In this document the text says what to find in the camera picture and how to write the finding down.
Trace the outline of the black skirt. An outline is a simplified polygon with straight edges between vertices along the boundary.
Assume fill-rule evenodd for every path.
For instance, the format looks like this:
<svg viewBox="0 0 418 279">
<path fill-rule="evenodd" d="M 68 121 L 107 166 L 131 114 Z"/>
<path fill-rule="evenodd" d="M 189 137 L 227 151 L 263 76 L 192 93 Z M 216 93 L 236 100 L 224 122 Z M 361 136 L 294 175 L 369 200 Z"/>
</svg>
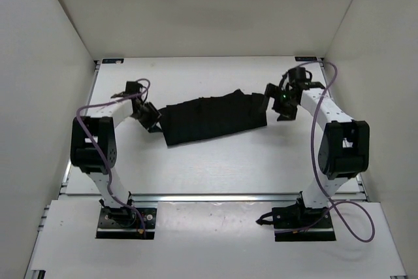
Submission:
<svg viewBox="0 0 418 279">
<path fill-rule="evenodd" d="M 264 95 L 241 90 L 221 97 L 200 97 L 160 109 L 166 145 L 214 139 L 267 125 Z"/>
</svg>

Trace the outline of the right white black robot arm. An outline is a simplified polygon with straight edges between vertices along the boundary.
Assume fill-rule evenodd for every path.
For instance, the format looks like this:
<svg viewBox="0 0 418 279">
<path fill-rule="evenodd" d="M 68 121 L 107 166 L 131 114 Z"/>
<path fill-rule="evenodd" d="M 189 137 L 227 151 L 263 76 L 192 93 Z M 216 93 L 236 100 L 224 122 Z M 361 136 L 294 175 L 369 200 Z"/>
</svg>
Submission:
<svg viewBox="0 0 418 279">
<path fill-rule="evenodd" d="M 318 82 L 283 89 L 267 84 L 261 109 L 270 99 L 279 121 L 296 119 L 298 108 L 312 115 L 310 150 L 314 181 L 292 206 L 293 221 L 307 227 L 327 208 L 329 198 L 368 168 L 370 127 L 346 114 Z"/>
</svg>

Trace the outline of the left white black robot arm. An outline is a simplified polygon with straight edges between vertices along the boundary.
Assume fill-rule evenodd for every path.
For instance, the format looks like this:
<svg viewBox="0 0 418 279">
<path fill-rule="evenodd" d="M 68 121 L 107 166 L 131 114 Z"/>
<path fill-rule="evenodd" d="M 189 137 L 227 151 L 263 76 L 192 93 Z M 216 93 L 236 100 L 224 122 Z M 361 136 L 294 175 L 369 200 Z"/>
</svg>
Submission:
<svg viewBox="0 0 418 279">
<path fill-rule="evenodd" d="M 130 99 L 79 108 L 72 121 L 70 152 L 72 165 L 95 183 L 102 206 L 113 210 L 121 225 L 132 224 L 140 215 L 116 170 L 115 130 L 127 118 L 153 132 L 159 129 L 161 113 L 150 102 Z"/>
</svg>

